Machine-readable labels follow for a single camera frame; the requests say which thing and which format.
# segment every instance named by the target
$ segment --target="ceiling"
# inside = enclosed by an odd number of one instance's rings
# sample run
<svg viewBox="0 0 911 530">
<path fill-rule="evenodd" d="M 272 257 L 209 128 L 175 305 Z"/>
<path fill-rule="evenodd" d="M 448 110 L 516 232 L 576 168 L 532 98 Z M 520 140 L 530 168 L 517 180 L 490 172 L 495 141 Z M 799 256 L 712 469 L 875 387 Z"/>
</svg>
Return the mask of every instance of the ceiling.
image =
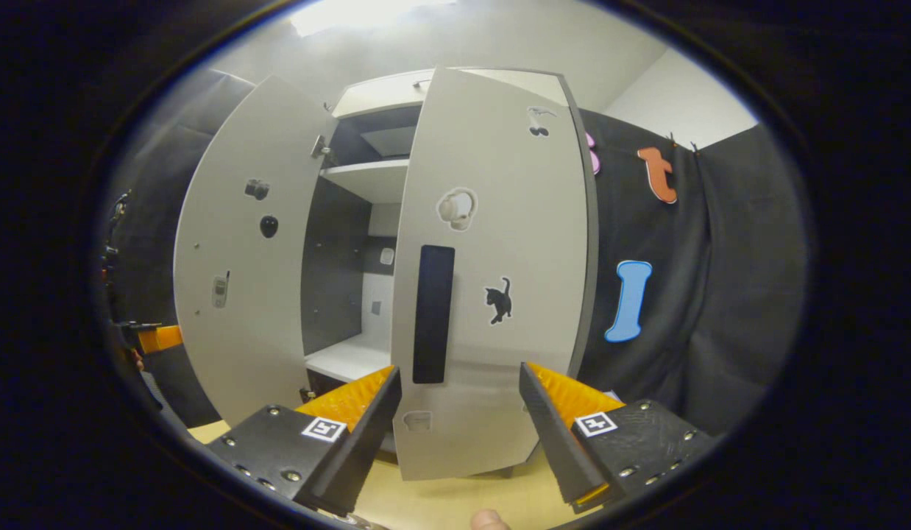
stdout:
<svg viewBox="0 0 911 530">
<path fill-rule="evenodd" d="M 277 74 L 334 104 L 344 87 L 436 65 L 555 71 L 582 108 L 603 111 L 667 47 L 606 11 L 573 0 L 459 0 L 389 23 L 300 37 L 288 17 L 247 35 L 209 66 L 258 83 Z"/>
</svg>

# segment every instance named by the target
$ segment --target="open cabinet door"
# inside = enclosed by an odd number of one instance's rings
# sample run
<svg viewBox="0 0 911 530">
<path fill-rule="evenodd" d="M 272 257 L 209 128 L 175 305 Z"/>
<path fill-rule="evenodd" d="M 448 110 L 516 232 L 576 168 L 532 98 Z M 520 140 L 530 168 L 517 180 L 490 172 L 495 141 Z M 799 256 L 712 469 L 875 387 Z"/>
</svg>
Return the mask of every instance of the open cabinet door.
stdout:
<svg viewBox="0 0 911 530">
<path fill-rule="evenodd" d="M 187 190 L 177 321 L 200 385 L 231 427 L 267 403 L 300 405 L 308 388 L 302 252 L 323 161 L 311 152 L 335 127 L 321 104 L 270 77 L 220 127 Z"/>
<path fill-rule="evenodd" d="M 531 455 L 537 435 L 517 391 L 520 363 L 570 368 L 587 217 L 569 105 L 436 69 L 406 175 L 394 272 L 391 361 L 403 383 L 394 435 L 404 479 L 485 473 Z"/>
</svg>

